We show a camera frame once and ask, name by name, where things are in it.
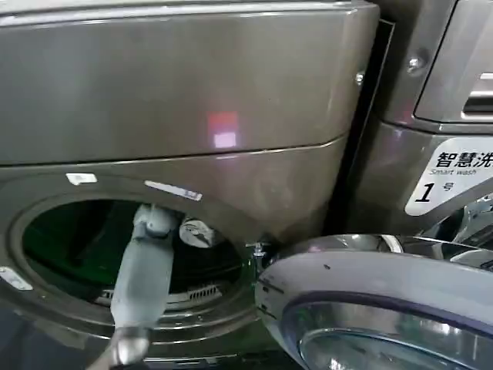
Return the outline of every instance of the dark gray washing machine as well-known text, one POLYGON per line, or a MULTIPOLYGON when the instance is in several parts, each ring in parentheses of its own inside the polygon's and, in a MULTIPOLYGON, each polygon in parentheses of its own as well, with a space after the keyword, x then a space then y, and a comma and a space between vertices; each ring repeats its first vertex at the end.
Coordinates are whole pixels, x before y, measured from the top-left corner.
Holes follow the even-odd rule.
POLYGON ((221 243, 176 247, 175 307, 154 338, 165 353, 149 356, 272 348, 252 245, 320 235, 378 7, 8 0, 0 12, 0 295, 109 337, 133 214, 157 204, 221 243))
POLYGON ((393 30, 346 182, 344 229, 484 243, 493 224, 493 4, 378 3, 393 30))

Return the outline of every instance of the screw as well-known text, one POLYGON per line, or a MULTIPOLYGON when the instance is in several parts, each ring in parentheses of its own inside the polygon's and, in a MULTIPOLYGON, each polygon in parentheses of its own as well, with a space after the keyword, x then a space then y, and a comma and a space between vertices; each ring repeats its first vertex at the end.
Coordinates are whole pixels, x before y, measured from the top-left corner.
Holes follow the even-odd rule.
POLYGON ((415 57, 409 59, 409 62, 407 63, 407 72, 408 73, 415 72, 416 70, 420 69, 423 66, 424 66, 423 59, 415 56, 415 57))
POLYGON ((356 74, 356 77, 354 78, 354 80, 356 81, 356 84, 358 86, 361 86, 363 85, 363 80, 364 80, 364 72, 358 72, 356 74))

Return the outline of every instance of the white sticker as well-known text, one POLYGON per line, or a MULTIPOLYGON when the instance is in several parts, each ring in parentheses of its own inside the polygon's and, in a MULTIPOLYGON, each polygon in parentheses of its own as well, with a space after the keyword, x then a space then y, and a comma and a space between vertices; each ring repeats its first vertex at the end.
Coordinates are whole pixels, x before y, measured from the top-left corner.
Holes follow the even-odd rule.
POLYGON ((10 267, 0 266, 0 278, 7 281, 12 287, 20 291, 31 291, 32 285, 19 276, 10 267))
POLYGON ((73 185, 80 185, 81 183, 97 183, 96 175, 94 173, 66 173, 67 179, 73 185))
POLYGON ((421 216, 493 177, 493 137, 455 137, 433 152, 404 210, 421 216))
POLYGON ((168 185, 167 183, 155 183, 154 181, 146 180, 144 182, 148 187, 152 187, 157 190, 166 191, 167 193, 175 194, 178 197, 183 197, 198 202, 202 199, 201 193, 196 193, 195 191, 182 189, 181 187, 174 187, 173 185, 168 185))

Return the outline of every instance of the glossy surface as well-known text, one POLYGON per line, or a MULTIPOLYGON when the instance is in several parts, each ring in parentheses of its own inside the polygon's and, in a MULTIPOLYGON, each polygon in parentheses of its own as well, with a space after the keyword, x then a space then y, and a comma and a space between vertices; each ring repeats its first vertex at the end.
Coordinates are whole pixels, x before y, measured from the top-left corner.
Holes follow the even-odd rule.
POLYGON ((270 333, 308 369, 487 369, 493 252, 469 264, 463 256, 477 251, 388 235, 309 240, 262 273, 257 307, 270 333))
MULTIPOLYGON (((158 204, 216 228, 247 262, 253 253, 247 244, 263 240, 292 243, 320 234, 343 147, 344 141, 337 140, 324 146, 229 156, 4 168, 0 170, 0 203, 4 204, 0 261, 16 269, 34 289, 19 294, 6 284, 0 286, 0 295, 36 317, 108 338, 112 334, 108 308, 63 293, 40 278, 25 259, 22 237, 40 213, 88 199, 158 204), (332 166, 320 166, 321 162, 332 166), (93 173, 97 181, 76 186, 67 173, 93 173), (201 193, 202 197, 197 201, 148 187, 147 180, 201 193)), ((229 355, 238 348, 249 351, 273 345, 261 324, 259 329, 255 323, 251 267, 242 269, 238 284, 220 304, 163 316, 153 341, 164 345, 167 357, 229 355), (235 341, 228 342, 228 335, 235 331, 244 337, 238 340, 234 334, 235 341)), ((151 348, 150 356, 162 356, 159 347, 151 348)))
POLYGON ((493 122, 488 114, 463 113, 481 74, 493 67, 493 4, 458 3, 437 60, 416 109, 416 116, 443 123, 493 122))
MULTIPOLYGON (((93 361, 107 344, 106 340, 85 337, 58 325, 46 321, 32 320, 16 314, 11 307, 0 303, 0 362, 3 368, 11 370, 66 370, 84 369, 93 361)), ((239 331, 238 334, 256 335, 254 332, 239 331)), ((228 347, 233 338, 223 341, 223 347, 228 347)), ((153 353, 146 359, 145 364, 129 367, 128 370, 149 369, 200 369, 214 368, 227 370, 281 370, 299 369, 289 356, 282 351, 273 351, 263 344, 264 348, 250 346, 257 353, 244 352, 247 348, 229 347, 230 355, 212 356, 212 348, 203 344, 202 348, 190 346, 193 354, 183 353, 181 358, 159 358, 153 353)))
MULTIPOLYGON (((359 0, 352 1, 352 4, 357 4, 359 0)), ((25 0, 23 2, 16 2, 15 0, 4 0, 0 5, 0 13, 9 13, 9 12, 17 12, 20 15, 26 15, 26 12, 33 13, 41 13, 41 12, 50 12, 54 9, 66 9, 72 10, 79 8, 78 12, 82 9, 93 9, 93 8, 151 8, 163 5, 163 1, 160 0, 47 0, 45 2, 37 2, 36 0, 25 0)), ((217 6, 228 6, 231 5, 230 0, 193 0, 181 2, 177 0, 168 0, 165 2, 167 5, 198 5, 198 7, 194 7, 195 9, 200 8, 201 5, 217 5, 217 6)), ((344 3, 348 2, 313 2, 317 3, 320 7, 327 6, 340 6, 344 7, 344 3)), ((259 5, 261 2, 245 2, 247 5, 259 5)), ((286 6, 286 3, 276 2, 275 4, 283 4, 286 6)), ((293 5, 300 5, 299 2, 293 2, 293 5)))
POLYGON ((376 0, 382 17, 395 23, 375 113, 383 121, 438 130, 434 124, 414 118, 414 108, 438 52, 455 0, 376 0), (420 59, 422 67, 409 73, 409 62, 420 59))
POLYGON ((413 217, 404 212, 432 153, 452 137, 382 123, 372 116, 348 180, 344 231, 415 235, 490 194, 491 179, 423 216, 413 217))
POLYGON ((285 12, 283 4, 3 22, 0 164, 265 150, 343 136, 378 8, 303 2, 285 12))

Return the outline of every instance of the washing machine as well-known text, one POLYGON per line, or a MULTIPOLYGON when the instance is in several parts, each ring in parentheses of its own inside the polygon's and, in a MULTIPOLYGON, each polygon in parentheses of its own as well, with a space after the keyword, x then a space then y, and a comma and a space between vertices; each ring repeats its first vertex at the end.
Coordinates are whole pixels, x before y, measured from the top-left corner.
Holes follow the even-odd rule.
POLYGON ((65 343, 53 323, 110 337, 133 215, 155 204, 213 236, 177 240, 149 357, 278 348, 257 320, 257 257, 322 231, 378 7, 7 0, 0 13, 2 299, 65 343))
POLYGON ((493 7, 379 2, 391 31, 333 219, 347 232, 491 243, 493 7))

